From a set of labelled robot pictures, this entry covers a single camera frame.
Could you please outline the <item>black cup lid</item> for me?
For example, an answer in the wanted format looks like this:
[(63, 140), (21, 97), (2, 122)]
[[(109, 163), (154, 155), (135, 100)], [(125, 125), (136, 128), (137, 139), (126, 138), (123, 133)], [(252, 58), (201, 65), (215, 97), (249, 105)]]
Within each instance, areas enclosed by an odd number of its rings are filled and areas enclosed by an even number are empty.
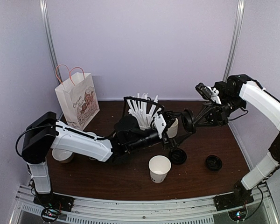
[(181, 165), (186, 161), (187, 154), (184, 150), (178, 148), (176, 150), (170, 151), (168, 157), (172, 164)]
[(193, 133), (194, 132), (194, 114), (191, 110), (184, 109), (182, 112), (182, 125), (186, 132)]

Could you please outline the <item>single white paper cup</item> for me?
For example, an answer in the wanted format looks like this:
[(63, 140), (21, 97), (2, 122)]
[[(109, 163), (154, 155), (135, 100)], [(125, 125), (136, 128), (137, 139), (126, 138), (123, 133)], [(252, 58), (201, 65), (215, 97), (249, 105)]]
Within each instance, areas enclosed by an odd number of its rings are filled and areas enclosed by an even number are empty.
[(156, 155), (149, 160), (148, 167), (151, 180), (154, 183), (161, 183), (165, 180), (172, 165), (166, 156)]

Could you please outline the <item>stack of black cup lids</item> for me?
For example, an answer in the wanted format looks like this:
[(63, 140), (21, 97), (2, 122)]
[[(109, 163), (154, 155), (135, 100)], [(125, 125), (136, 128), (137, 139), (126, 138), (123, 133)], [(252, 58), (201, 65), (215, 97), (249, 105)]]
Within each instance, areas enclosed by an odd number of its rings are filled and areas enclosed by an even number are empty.
[(209, 155), (205, 160), (206, 167), (211, 171), (219, 171), (222, 166), (222, 160), (216, 155)]

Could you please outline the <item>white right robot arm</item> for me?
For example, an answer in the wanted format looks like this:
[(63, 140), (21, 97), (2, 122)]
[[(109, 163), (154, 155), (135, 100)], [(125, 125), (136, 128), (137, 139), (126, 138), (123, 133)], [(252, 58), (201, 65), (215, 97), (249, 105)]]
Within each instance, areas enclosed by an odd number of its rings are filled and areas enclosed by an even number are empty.
[(263, 159), (234, 185), (230, 202), (240, 206), (250, 195), (251, 190), (269, 179), (280, 168), (280, 100), (270, 94), (256, 79), (246, 74), (231, 75), (226, 81), (213, 86), (199, 83), (196, 91), (206, 100), (203, 109), (192, 121), (191, 128), (199, 126), (224, 126), (229, 122), (239, 124), (238, 117), (230, 115), (238, 109), (252, 109), (252, 115), (244, 122), (249, 143), (253, 147), (266, 146)]

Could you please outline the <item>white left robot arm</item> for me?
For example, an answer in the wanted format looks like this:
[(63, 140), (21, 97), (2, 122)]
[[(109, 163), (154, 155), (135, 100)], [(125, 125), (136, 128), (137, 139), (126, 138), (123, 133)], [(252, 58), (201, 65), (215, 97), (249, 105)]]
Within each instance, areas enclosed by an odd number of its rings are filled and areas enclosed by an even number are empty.
[(123, 116), (109, 136), (98, 136), (73, 128), (47, 112), (27, 127), (21, 157), (27, 163), (34, 181), (36, 195), (47, 207), (54, 207), (58, 198), (53, 194), (47, 165), (50, 149), (64, 150), (91, 157), (99, 162), (119, 163), (130, 153), (161, 143), (175, 151), (189, 136), (195, 133), (194, 125), (180, 137), (170, 137), (169, 129), (180, 113), (167, 111), (157, 113), (151, 125), (142, 130), (132, 115)]

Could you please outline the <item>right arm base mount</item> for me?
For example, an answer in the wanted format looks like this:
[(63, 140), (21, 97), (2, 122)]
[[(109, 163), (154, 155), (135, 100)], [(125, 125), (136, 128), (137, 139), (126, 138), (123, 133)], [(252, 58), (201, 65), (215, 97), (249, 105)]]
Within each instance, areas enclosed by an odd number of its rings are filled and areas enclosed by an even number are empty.
[(217, 211), (227, 210), (228, 216), (232, 221), (240, 222), (248, 217), (247, 205), (253, 203), (254, 198), (248, 196), (244, 199), (239, 199), (236, 197), (235, 193), (229, 193), (225, 195), (216, 195), (213, 201)]

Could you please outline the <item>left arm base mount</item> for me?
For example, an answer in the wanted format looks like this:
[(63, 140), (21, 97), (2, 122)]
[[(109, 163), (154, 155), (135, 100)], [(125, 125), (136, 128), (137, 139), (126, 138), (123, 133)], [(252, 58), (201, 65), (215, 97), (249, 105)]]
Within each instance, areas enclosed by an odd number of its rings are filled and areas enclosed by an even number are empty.
[(33, 202), (43, 207), (40, 214), (42, 220), (47, 223), (52, 223), (62, 215), (62, 211), (71, 212), (74, 198), (58, 194), (36, 194)]

